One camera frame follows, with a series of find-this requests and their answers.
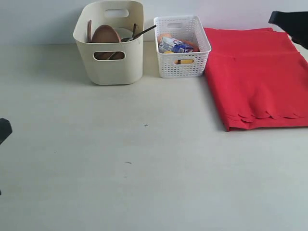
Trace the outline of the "brown wooden plate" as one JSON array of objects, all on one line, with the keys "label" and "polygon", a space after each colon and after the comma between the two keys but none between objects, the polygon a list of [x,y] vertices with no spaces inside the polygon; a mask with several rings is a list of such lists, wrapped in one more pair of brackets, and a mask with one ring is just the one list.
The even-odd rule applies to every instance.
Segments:
[{"label": "brown wooden plate", "polygon": [[[118,33],[109,25],[101,25],[99,26],[91,39],[91,43],[120,43],[121,38]],[[97,60],[110,60],[115,55],[115,52],[96,52],[94,57]]]}]

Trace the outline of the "blue white milk carton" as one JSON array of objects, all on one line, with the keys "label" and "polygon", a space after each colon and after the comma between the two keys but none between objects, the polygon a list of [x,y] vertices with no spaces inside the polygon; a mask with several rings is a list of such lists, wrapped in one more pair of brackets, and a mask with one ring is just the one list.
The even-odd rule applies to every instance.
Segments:
[{"label": "blue white milk carton", "polygon": [[158,45],[158,50],[160,53],[166,51],[171,51],[173,53],[189,53],[193,52],[193,46],[175,38],[162,37]]}]

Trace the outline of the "red table cloth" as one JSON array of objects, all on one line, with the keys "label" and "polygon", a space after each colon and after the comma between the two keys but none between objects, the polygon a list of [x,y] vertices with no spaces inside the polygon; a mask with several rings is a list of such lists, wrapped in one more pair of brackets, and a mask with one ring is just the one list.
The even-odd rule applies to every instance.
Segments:
[{"label": "red table cloth", "polygon": [[227,131],[307,126],[308,64],[286,33],[205,33],[212,47],[205,76]]}]

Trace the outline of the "white perforated plastic basket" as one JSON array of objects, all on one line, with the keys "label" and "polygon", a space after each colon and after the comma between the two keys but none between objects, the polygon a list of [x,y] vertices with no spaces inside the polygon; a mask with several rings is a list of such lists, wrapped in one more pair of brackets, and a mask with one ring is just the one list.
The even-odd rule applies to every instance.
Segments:
[{"label": "white perforated plastic basket", "polygon": [[[211,52],[209,40],[198,16],[164,16],[154,18],[156,52],[159,74],[162,78],[198,77],[203,74]],[[171,37],[192,44],[194,52],[160,53],[158,45],[162,37]],[[193,59],[192,64],[176,65],[181,59]]]}]

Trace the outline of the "cream plastic bin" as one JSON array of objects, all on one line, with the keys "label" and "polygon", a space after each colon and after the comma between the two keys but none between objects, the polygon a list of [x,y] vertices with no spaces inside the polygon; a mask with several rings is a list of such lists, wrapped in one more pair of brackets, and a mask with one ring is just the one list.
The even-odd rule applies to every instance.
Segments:
[{"label": "cream plastic bin", "polygon": [[86,5],[77,21],[73,37],[89,79],[98,85],[125,85],[143,75],[143,36],[124,43],[89,43],[87,24],[91,31],[101,25],[144,30],[143,4],[133,0],[97,1]]}]

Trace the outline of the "pale green ceramic bowl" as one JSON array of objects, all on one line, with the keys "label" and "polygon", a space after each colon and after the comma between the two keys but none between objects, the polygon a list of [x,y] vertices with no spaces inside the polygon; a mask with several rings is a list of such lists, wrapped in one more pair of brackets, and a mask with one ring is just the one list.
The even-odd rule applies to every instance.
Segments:
[{"label": "pale green ceramic bowl", "polygon": [[118,33],[121,40],[124,39],[124,38],[132,37],[132,31],[130,31],[126,28],[115,27],[114,30]]}]

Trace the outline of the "wooden chopstick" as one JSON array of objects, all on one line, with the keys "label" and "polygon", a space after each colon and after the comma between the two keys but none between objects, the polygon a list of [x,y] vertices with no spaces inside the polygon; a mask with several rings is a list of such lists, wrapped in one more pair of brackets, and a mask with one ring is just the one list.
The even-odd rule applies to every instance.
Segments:
[{"label": "wooden chopstick", "polygon": [[136,39],[136,38],[140,37],[141,35],[143,35],[143,34],[149,32],[149,31],[153,30],[153,29],[156,28],[156,27],[157,27],[157,25],[153,25],[152,27],[149,27],[149,28],[147,28],[146,30],[144,30],[144,31],[142,31],[142,32],[140,32],[140,33],[134,35],[132,38],[133,38],[133,39]]},{"label": "wooden chopstick", "polygon": [[134,25],[133,25],[133,31],[132,31],[132,39],[134,39],[134,37],[135,37],[135,34],[136,34],[136,28],[137,28],[137,24],[136,23],[134,23]]}]

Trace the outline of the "wooden spoon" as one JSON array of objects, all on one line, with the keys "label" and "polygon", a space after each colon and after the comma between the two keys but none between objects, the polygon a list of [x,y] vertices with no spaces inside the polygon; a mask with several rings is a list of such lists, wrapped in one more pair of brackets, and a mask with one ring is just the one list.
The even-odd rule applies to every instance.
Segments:
[{"label": "wooden spoon", "polygon": [[91,26],[92,26],[92,20],[89,20],[87,23],[87,39],[88,43],[91,43]]}]

